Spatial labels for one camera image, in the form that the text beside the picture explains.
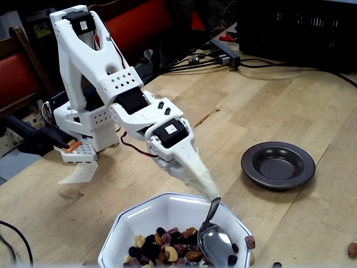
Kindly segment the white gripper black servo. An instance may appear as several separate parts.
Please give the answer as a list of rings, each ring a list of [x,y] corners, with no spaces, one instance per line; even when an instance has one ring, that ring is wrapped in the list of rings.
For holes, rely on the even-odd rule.
[[[149,127],[144,134],[148,152],[154,162],[188,188],[200,193],[208,202],[219,197],[219,190],[197,150],[195,136],[184,118],[169,119]]]

